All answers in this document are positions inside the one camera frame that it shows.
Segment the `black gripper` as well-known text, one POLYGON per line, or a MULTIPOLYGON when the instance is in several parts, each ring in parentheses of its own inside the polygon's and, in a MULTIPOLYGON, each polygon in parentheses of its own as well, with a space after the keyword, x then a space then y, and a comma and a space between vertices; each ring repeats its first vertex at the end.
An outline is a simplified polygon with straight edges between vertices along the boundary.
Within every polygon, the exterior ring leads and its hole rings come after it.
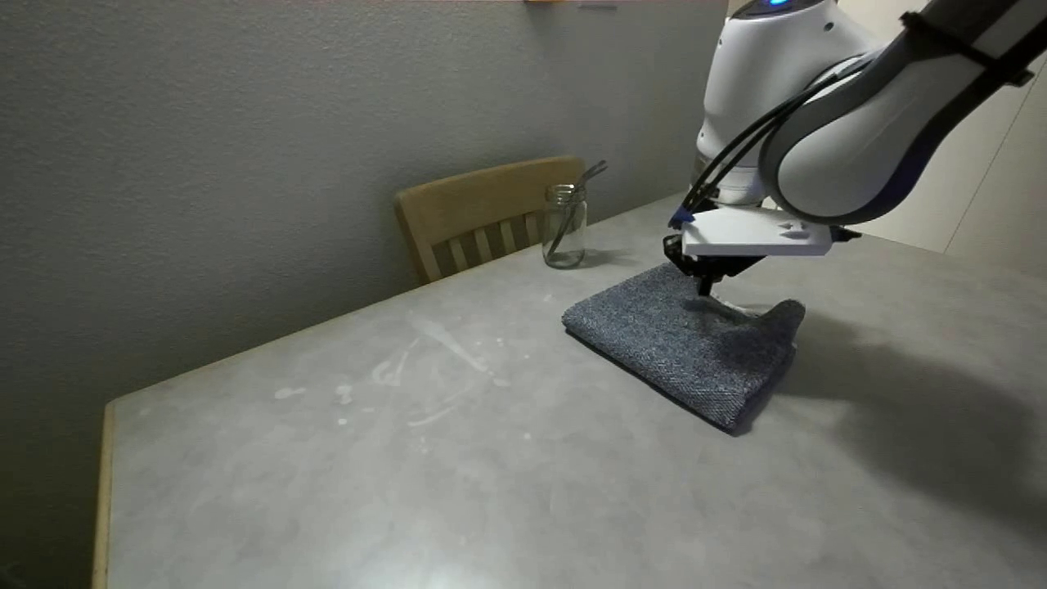
POLYGON ((694 278, 694 293, 698 293, 701 300, 716 300, 714 287, 716 287, 720 278, 732 278, 732 274, 741 274, 741 272, 745 272, 745 268, 757 266, 757 254, 708 254, 708 260, 690 260, 690 254, 683 253, 683 239, 682 239, 682 237, 665 237, 665 239, 662 239, 662 249, 665 249, 665 254, 668 254, 668 262, 672 262, 675 268, 682 268, 683 274, 694 278))

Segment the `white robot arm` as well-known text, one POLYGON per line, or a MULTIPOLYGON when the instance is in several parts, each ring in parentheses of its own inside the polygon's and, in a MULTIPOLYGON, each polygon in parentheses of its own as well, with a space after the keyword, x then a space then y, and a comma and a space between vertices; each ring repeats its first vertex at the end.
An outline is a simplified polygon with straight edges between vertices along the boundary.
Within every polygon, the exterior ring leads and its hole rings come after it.
POLYGON ((1047 50, 1047 0, 927 0, 887 44, 838 0, 741 0, 709 64, 708 166, 665 254, 709 293, 898 210, 947 133, 1047 50))

